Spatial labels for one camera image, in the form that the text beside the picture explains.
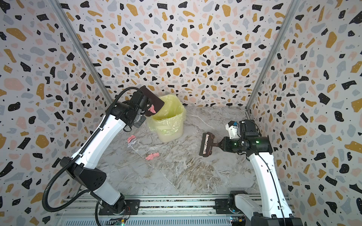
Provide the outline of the dark brown plastic dustpan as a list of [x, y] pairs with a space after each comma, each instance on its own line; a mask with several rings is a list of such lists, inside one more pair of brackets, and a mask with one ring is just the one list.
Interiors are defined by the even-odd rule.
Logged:
[[151, 105], [154, 105], [156, 113], [158, 113], [162, 107], [165, 105], [164, 101], [160, 99], [158, 96], [156, 96], [154, 93], [152, 93], [146, 86], [142, 86], [140, 90], [143, 92], [145, 97], [147, 98], [147, 107], [145, 110], [145, 116], [151, 117], [155, 114], [152, 114], [148, 111]]

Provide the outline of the brown cartoon face hand broom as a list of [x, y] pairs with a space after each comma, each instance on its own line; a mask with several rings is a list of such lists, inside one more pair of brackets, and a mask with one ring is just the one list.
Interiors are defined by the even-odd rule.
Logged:
[[213, 147], [220, 148], [219, 143], [214, 142], [215, 135], [211, 132], [203, 133], [199, 155], [209, 157], [212, 154]]

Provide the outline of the cream bin with green bag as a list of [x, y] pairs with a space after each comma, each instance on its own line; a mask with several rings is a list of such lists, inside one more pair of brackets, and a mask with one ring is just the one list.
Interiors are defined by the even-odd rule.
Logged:
[[161, 142], [167, 143], [183, 135], [186, 109], [176, 95], [169, 94], [160, 99], [164, 106], [147, 119], [147, 125], [152, 132], [157, 133]]

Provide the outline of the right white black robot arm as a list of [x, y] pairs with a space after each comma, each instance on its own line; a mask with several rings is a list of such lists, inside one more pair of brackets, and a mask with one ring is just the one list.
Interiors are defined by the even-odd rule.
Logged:
[[302, 220], [293, 215], [276, 173], [273, 148], [269, 138], [263, 137], [253, 120], [230, 122], [229, 136], [219, 147], [228, 153], [244, 154], [255, 171], [262, 204], [258, 205], [246, 194], [234, 196], [234, 206], [247, 217], [248, 226], [301, 226]]

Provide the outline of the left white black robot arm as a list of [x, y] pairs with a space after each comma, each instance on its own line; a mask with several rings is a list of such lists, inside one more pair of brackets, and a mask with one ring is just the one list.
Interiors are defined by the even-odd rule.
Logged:
[[65, 157], [60, 165], [67, 173], [84, 186], [103, 208], [112, 214], [124, 211], [124, 196], [107, 180], [107, 174], [97, 165], [115, 136], [125, 128], [139, 127], [145, 120], [145, 111], [150, 104], [149, 90], [145, 87], [129, 87], [123, 90], [110, 105], [100, 125], [86, 143], [71, 157]]

